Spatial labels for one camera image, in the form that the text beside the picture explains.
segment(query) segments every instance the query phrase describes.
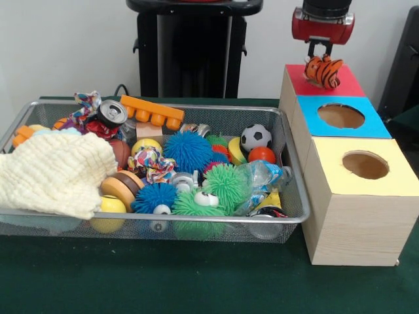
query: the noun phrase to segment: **green spiky ball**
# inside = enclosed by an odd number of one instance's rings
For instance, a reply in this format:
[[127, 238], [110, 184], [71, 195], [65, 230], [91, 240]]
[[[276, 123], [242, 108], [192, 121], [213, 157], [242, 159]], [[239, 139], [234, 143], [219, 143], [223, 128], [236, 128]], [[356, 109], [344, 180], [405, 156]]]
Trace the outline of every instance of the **green spiky ball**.
[[209, 135], [206, 137], [206, 140], [212, 145], [223, 145], [224, 147], [228, 147], [228, 141], [221, 136], [216, 135]]
[[[221, 206], [201, 206], [195, 203], [194, 196], [196, 192], [194, 190], [192, 192], [180, 193], [172, 207], [172, 214], [225, 216], [225, 210]], [[174, 221], [173, 227], [178, 239], [205, 241], [219, 237], [225, 229], [225, 224], [222, 222]]]
[[216, 165], [204, 177], [207, 180], [204, 191], [218, 196], [228, 216], [233, 214], [237, 205], [250, 197], [246, 176], [232, 165]]

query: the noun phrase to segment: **white wall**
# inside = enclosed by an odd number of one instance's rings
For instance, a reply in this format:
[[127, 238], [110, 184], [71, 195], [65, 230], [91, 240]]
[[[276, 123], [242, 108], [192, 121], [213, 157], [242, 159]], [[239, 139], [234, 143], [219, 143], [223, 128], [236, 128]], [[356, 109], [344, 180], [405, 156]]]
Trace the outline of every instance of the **white wall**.
[[[293, 9], [301, 3], [265, 0], [262, 12], [247, 18], [249, 54], [242, 62], [239, 97], [279, 97], [284, 65], [302, 63], [308, 45], [291, 35]], [[349, 63], [375, 105], [416, 3], [354, 0], [352, 38], [334, 48], [333, 57]], [[136, 33], [136, 13], [125, 0], [1, 1], [0, 126], [41, 95], [94, 89], [109, 95], [121, 82], [139, 94], [138, 56], [132, 54]]]

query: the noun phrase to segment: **blue square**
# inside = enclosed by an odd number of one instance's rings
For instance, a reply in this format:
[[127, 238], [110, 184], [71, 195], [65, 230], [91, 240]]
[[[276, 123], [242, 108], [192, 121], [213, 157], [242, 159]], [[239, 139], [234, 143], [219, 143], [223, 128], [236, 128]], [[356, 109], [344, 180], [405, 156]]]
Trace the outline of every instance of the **blue square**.
[[[298, 101], [306, 119], [308, 130], [313, 136], [392, 138], [373, 105], [366, 97], [298, 96]], [[363, 124], [361, 122], [361, 125], [357, 128], [332, 126], [322, 120], [318, 113], [320, 108], [328, 105], [355, 109], [355, 111], [364, 116], [365, 121]]]

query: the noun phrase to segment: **stuffed tiger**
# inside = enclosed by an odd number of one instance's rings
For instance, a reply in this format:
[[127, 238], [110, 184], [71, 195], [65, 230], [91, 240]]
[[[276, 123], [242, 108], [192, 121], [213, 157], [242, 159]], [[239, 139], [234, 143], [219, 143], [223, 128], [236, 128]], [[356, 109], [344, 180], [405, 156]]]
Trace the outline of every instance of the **stuffed tiger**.
[[304, 77], [315, 85], [332, 90], [340, 85], [337, 75], [343, 64], [342, 59], [332, 61], [327, 54], [323, 55], [323, 59], [317, 56], [311, 59], [307, 57]]

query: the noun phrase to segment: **wire mesh basket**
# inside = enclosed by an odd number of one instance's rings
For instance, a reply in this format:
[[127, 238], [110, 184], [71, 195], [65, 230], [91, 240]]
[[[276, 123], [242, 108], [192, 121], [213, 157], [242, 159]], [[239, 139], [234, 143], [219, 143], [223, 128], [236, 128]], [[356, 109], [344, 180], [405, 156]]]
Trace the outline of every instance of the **wire mesh basket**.
[[[266, 126], [272, 133], [272, 150], [277, 159], [282, 159], [293, 172], [291, 181], [281, 192], [282, 209], [288, 218], [96, 213], [92, 220], [84, 221], [24, 209], [0, 209], [0, 234], [285, 243], [297, 224], [310, 214], [285, 114], [264, 107], [168, 105], [185, 111], [185, 123], [208, 124], [212, 134], [222, 134], [228, 139], [240, 136], [251, 124]], [[78, 109], [79, 106], [71, 101], [39, 100], [27, 104], [0, 141], [1, 152], [10, 151], [14, 132], [20, 126], [42, 124], [51, 128], [58, 119]], [[163, 132], [165, 138], [173, 133], [165, 128]]]

